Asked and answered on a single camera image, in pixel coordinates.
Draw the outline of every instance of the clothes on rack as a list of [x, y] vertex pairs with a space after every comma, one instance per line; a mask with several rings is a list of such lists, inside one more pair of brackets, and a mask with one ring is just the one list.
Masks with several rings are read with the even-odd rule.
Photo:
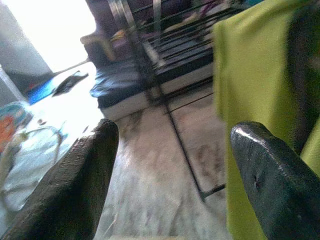
[[[295, 11], [309, 2], [265, 0], [213, 26], [215, 104], [226, 122], [227, 225], [235, 240], [266, 237], [245, 193], [230, 147], [230, 130], [241, 121], [260, 122], [293, 146], [298, 104], [288, 75], [288, 31]], [[313, 148], [313, 153], [303, 152], [302, 159], [318, 168], [308, 160], [319, 156], [313, 144], [319, 127], [314, 134], [305, 149]]]

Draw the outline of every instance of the sunlight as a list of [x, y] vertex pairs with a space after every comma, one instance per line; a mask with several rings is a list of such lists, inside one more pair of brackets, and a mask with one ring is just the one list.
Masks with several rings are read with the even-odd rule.
[[87, 59], [80, 42], [96, 29], [86, 1], [7, 0], [25, 35], [53, 72]]

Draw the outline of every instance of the metal shoe rack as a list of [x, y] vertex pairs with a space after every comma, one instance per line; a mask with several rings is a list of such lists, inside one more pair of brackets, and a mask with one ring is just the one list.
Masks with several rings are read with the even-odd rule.
[[[176, 25], [174, 29], [164, 31], [165, 22], [179, 16], [199, 12], [200, 8], [212, 8], [217, 4], [216, 0], [207, 1], [204, 4], [161, 18], [161, 5], [167, 1], [170, 0], [153, 0], [153, 4], [134, 11], [131, 11], [127, 0], [108, 0], [108, 3], [118, 27], [125, 31], [131, 45], [141, 80], [145, 84], [146, 96], [152, 104], [164, 105], [199, 196], [205, 202], [206, 197], [224, 189], [225, 184], [214, 187], [209, 191], [202, 190], [172, 112], [210, 94], [176, 109], [170, 109], [169, 101], [176, 96], [211, 83], [213, 78], [210, 76], [199, 79], [195, 83], [170, 93], [165, 93], [161, 84], [169, 76], [172, 77], [173, 75], [175, 77], [175, 74], [181, 76], [184, 74], [184, 70], [189, 71], [191, 68], [196, 69], [212, 63], [212, 25], [219, 20], [241, 12], [244, 8], [241, 5], [232, 4], [231, 7], [212, 14], [198, 14], [193, 21]], [[153, 22], [137, 24], [135, 14], [148, 8], [153, 8]], [[146, 34], [147, 29], [150, 28], [152, 28], [153, 34]]]

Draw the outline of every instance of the lime green cloth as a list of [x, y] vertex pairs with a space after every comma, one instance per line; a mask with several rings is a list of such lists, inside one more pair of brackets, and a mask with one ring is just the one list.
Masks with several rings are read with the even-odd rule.
[[266, 237], [233, 158], [230, 130], [240, 121], [260, 122], [292, 146], [298, 106], [287, 71], [288, 31], [306, 3], [265, 0], [213, 27], [215, 103], [226, 122], [227, 225], [235, 240]]

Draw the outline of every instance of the black metal frame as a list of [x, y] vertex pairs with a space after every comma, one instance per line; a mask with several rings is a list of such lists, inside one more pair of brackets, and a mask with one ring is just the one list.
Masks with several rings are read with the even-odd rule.
[[[208, 95], [205, 95], [203, 97], [200, 97], [200, 98], [198, 98], [198, 99], [196, 99], [194, 101], [191, 101], [191, 102], [189, 102], [187, 104], [184, 104], [184, 105], [182, 105], [180, 107], [177, 107], [175, 109], [170, 109], [169, 101], [172, 98], [177, 97], [177, 96], [179, 96], [179, 95], [181, 95], [183, 93], [186, 93], [186, 92], [188, 92], [190, 90], [193, 90], [193, 89], [198, 88], [200, 86], [203, 86], [205, 84], [211, 83], [212, 82], [212, 77], [206, 78], [206, 79], [201, 79], [200, 81], [198, 81], [196, 83], [190, 84], [188, 86], [185, 86], [185, 87], [182, 87], [182, 88], [180, 88], [178, 90], [175, 90], [175, 91], [173, 91], [171, 93], [165, 94], [164, 90], [163, 90], [163, 88], [161, 86], [161, 82], [157, 79], [156, 74], [163, 72], [164, 67], [170, 67], [170, 66], [173, 66], [173, 65], [177, 65], [179, 62], [185, 61], [187, 58], [196, 57], [197, 55], [203, 54], [203, 53], [206, 53], [206, 54], [210, 55], [211, 56], [211, 61], [212, 61], [212, 55], [213, 55], [212, 49], [211, 48], [207, 48], [207, 49], [204, 49], [204, 50], [200, 50], [199, 52], [197, 52], [195, 54], [192, 54], [192, 55], [190, 55], [188, 57], [183, 57], [182, 59], [173, 61], [173, 62], [171, 62], [171, 63], [169, 63], [169, 64], [167, 64], [165, 66], [163, 66], [163, 65], [159, 66], [159, 65], [156, 65], [156, 64], [152, 63], [151, 59], [149, 58], [149, 56], [147, 54], [146, 49], [144, 48], [143, 42], [144, 41], [148, 41], [149, 44], [154, 44], [155, 49], [157, 49], [157, 48], [163, 46], [164, 44], [168, 43], [168, 41], [166, 41], [165, 43], [161, 43], [161, 40], [172, 38], [172, 36], [177, 35], [178, 33], [185, 33], [185, 35], [198, 33], [200, 31], [208, 29], [210, 26], [205, 26], [205, 27], [202, 27], [202, 28], [197, 29], [197, 30], [194, 30], [194, 28], [203, 26], [203, 25], [205, 25], [205, 24], [207, 24], [207, 23], [209, 23], [211, 21], [216, 21], [217, 19], [221, 19], [223, 17], [232, 16], [232, 15], [238, 13], [238, 12], [241, 12], [243, 10], [243, 8], [237, 8], [237, 7], [236, 8], [234, 8], [234, 7], [233, 8], [228, 8], [228, 9], [222, 10], [220, 12], [217, 12], [215, 14], [212, 14], [212, 15], [209, 15], [209, 16], [205, 16], [202, 19], [198, 19], [198, 20], [194, 21], [193, 23], [187, 24], [185, 26], [180, 27], [179, 29], [176, 29], [174, 31], [169, 31], [169, 32], [161, 35], [160, 30], [161, 30], [161, 22], [162, 21], [170, 19], [170, 18], [175, 17], [177, 15], [182, 15], [182, 14], [185, 14], [185, 13], [187, 13], [189, 11], [198, 9], [198, 8], [200, 8], [200, 7], [202, 7], [202, 6], [206, 5], [206, 4], [202, 4], [202, 5], [199, 5], [199, 6], [196, 6], [196, 7], [192, 7], [190, 9], [187, 9], [187, 10], [181, 11], [179, 13], [173, 14], [171, 16], [167, 16], [165, 18], [160, 19], [160, 16], [161, 16], [161, 14], [160, 14], [161, 0], [153, 0], [153, 3], [155, 5], [150, 4], [150, 5], [145, 6], [143, 8], [137, 9], [134, 12], [131, 11], [127, 0], [108, 0], [108, 3], [110, 5], [110, 9], [112, 11], [112, 14], [113, 14], [113, 16], [114, 16], [119, 28], [123, 29], [125, 31], [126, 36], [128, 38], [128, 41], [129, 41], [129, 43], [131, 45], [133, 56], [135, 57], [136, 62], [137, 62], [138, 71], [140, 72], [141, 79], [142, 79], [143, 83], [145, 84], [146, 96], [147, 96], [147, 98], [150, 100], [150, 102], [152, 104], [164, 105], [165, 110], [166, 110], [166, 114], [169, 117], [169, 120], [171, 122], [172, 128], [173, 128], [174, 133], [176, 135], [176, 138], [178, 140], [178, 143], [179, 143], [179, 146], [181, 148], [181, 151], [182, 151], [182, 153], [184, 155], [185, 162], [188, 165], [189, 171], [191, 173], [191, 176], [192, 176], [192, 179], [194, 181], [194, 184], [195, 184], [195, 186], [197, 188], [197, 191], [198, 191], [198, 194], [200, 196], [200, 199], [203, 202], [205, 202], [206, 197], [208, 197], [208, 196], [210, 196], [210, 195], [212, 195], [212, 194], [224, 189], [225, 188], [225, 184], [222, 184], [222, 185], [219, 185], [217, 187], [214, 187], [209, 191], [203, 191], [202, 190], [202, 188], [201, 188], [201, 186], [199, 184], [199, 181], [197, 179], [197, 176], [195, 174], [195, 171], [194, 171], [194, 169], [192, 167], [188, 152], [187, 152], [187, 150], [185, 148], [184, 141], [181, 138], [181, 135], [179, 133], [179, 130], [178, 130], [178, 127], [177, 127], [177, 123], [176, 123], [175, 118], [174, 118], [172, 113], [173, 113], [173, 111], [175, 111], [175, 110], [177, 110], [179, 108], [182, 108], [182, 107], [184, 107], [186, 105], [194, 103], [194, 102], [196, 102], [198, 100], [201, 100], [201, 99], [203, 99], [205, 97], [208, 97], [212, 93], [210, 93]], [[137, 12], [139, 12], [141, 10], [144, 10], [146, 8], [151, 8], [151, 7], [153, 7], [153, 10], [155, 12], [155, 14], [154, 14], [154, 16], [155, 16], [154, 22], [146, 24], [146, 25], [138, 28], [136, 26], [133, 14], [137, 13]], [[141, 39], [139, 31], [141, 31], [141, 30], [143, 30], [143, 29], [145, 29], [145, 28], [147, 28], [147, 27], [149, 27], [151, 25], [154, 25], [154, 29], [157, 31], [157, 36], [150, 37], [148, 39]], [[180, 50], [179, 52], [175, 52], [172, 55], [166, 56], [167, 57], [166, 60], [171, 59], [171, 58], [176, 57], [176, 56], [179, 56], [181, 54], [187, 53], [190, 50], [198, 49], [198, 48], [200, 48], [202, 46], [205, 46], [205, 45], [208, 45], [210, 43], [211, 43], [211, 40], [205, 40], [205, 41], [203, 41], [203, 42], [201, 42], [199, 44], [193, 45], [191, 48]], [[168, 49], [172, 49], [172, 47], [161, 51], [161, 53], [163, 53], [164, 51], [167, 51]], [[154, 95], [153, 95], [153, 93], [151, 91], [152, 87], [156, 88], [158, 96], [154, 97]]]

